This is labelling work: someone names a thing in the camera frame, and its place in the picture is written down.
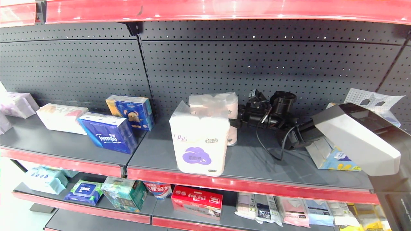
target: light blue wet wipe pack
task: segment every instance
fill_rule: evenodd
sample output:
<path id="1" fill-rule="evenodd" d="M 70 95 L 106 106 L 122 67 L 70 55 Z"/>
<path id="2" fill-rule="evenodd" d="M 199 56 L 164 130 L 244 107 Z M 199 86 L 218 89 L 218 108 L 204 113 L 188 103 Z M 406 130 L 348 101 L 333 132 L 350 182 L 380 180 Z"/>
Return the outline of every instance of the light blue wet wipe pack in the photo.
<path id="1" fill-rule="evenodd" d="M 334 226 L 334 217 L 326 201 L 304 200 L 309 224 Z"/>

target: floor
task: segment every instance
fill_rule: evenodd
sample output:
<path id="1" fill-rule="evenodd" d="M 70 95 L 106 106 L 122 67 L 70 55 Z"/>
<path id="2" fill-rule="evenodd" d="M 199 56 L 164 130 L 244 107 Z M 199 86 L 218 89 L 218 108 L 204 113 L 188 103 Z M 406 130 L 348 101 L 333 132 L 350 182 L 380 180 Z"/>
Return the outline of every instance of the floor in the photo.
<path id="1" fill-rule="evenodd" d="M 23 162 L 26 168 L 36 166 Z M 13 197 L 13 189 L 24 174 L 8 158 L 0 157 L 0 222 L 1 230 L 42 231 L 52 214 L 30 211 L 33 202 Z"/>

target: red box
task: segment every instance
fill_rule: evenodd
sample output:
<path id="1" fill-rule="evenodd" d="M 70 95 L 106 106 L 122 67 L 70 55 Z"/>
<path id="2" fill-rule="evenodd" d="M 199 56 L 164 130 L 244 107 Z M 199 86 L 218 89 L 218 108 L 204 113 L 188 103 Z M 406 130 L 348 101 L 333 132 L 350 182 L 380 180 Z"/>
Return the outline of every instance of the red box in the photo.
<path id="1" fill-rule="evenodd" d="M 220 220 L 223 195 L 176 185 L 171 200 L 175 210 Z"/>

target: purple cloud logo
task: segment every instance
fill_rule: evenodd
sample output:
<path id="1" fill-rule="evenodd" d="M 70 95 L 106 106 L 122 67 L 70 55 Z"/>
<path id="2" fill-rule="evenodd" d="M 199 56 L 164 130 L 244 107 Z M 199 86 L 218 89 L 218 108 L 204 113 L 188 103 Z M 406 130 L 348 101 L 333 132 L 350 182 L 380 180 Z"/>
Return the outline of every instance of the purple cloud logo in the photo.
<path id="1" fill-rule="evenodd" d="M 211 164 L 210 156 L 200 147 L 187 148 L 182 158 L 184 161 L 186 161 L 189 164 L 195 164 L 195 163 L 199 163 L 202 165 Z"/>

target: store shelf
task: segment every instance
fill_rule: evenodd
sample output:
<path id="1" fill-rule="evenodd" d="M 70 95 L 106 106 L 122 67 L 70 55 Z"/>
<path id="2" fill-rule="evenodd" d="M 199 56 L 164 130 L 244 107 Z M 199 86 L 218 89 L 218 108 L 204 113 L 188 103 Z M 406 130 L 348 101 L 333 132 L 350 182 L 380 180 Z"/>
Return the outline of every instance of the store shelf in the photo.
<path id="1" fill-rule="evenodd" d="M 132 155 L 96 147 L 86 135 L 48 130 L 37 115 L 8 117 L 13 128 L 1 136 L 1 155 L 46 166 L 105 176 L 125 175 Z M 145 131 L 137 134 L 141 142 Z"/>
<path id="2" fill-rule="evenodd" d="M 279 146 L 275 131 L 259 130 L 267 148 Z M 301 197 L 326 201 L 375 203 L 372 185 L 364 172 L 320 170 L 304 150 L 286 151 L 275 161 L 257 141 L 255 128 L 242 127 L 237 145 L 227 148 L 220 177 L 186 174 L 178 170 L 168 120 L 148 132 L 127 166 L 128 178 L 178 185 Z"/>
<path id="3" fill-rule="evenodd" d="M 47 23 L 268 18 L 336 19 L 411 24 L 411 1 L 47 1 Z"/>
<path id="4" fill-rule="evenodd" d="M 34 0 L 2 0 L 0 3 L 0 28 L 36 23 Z"/>
<path id="5" fill-rule="evenodd" d="M 34 191 L 29 189 L 24 183 L 21 183 L 14 189 L 13 195 L 19 199 L 32 201 L 45 206 L 70 210 L 77 213 L 86 213 L 101 217 L 150 224 L 150 216 L 153 212 L 154 205 L 157 202 L 157 199 L 153 195 L 147 196 L 143 204 L 143 209 L 139 213 L 114 208 L 104 195 L 100 198 L 96 206 L 83 202 L 64 200 L 64 197 L 70 192 L 78 180 L 82 179 L 94 182 L 104 182 L 105 178 L 105 176 L 101 175 L 79 173 L 69 180 L 67 189 L 63 190 L 59 195 Z"/>
<path id="6" fill-rule="evenodd" d="M 152 215 L 152 224 L 155 226 L 190 231 L 337 231 L 334 227 L 319 225 L 312 225 L 311 228 L 305 228 L 288 224 L 283 224 L 284 227 L 280 227 L 277 224 L 266 222 L 258 224 L 254 220 L 235 215 L 235 210 L 235 206 L 223 205 L 221 218 L 219 221 L 216 221 L 210 218 L 175 211 L 171 199 L 167 198 L 166 200 L 157 202 Z"/>
<path id="7" fill-rule="evenodd" d="M 63 209 L 57 210 L 46 224 L 45 231 L 167 231 L 167 228 L 156 227 L 148 224 L 136 224 L 106 217 L 98 217 L 83 213 L 76 213 Z"/>

